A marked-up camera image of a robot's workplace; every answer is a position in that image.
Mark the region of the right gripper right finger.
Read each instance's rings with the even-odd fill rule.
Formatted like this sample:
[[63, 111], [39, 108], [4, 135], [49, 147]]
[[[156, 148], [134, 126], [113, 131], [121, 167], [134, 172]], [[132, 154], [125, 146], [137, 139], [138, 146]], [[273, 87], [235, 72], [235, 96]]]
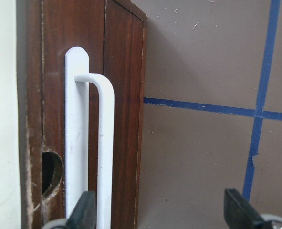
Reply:
[[224, 191], [224, 219], [230, 229], [271, 229], [271, 222], [248, 203], [238, 190]]

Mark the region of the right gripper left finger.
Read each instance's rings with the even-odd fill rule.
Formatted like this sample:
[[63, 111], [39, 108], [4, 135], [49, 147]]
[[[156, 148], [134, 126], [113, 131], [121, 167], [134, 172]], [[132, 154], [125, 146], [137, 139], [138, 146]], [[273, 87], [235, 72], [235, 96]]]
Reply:
[[94, 191], [84, 191], [67, 219], [69, 229], [94, 229], [96, 226], [96, 198]]

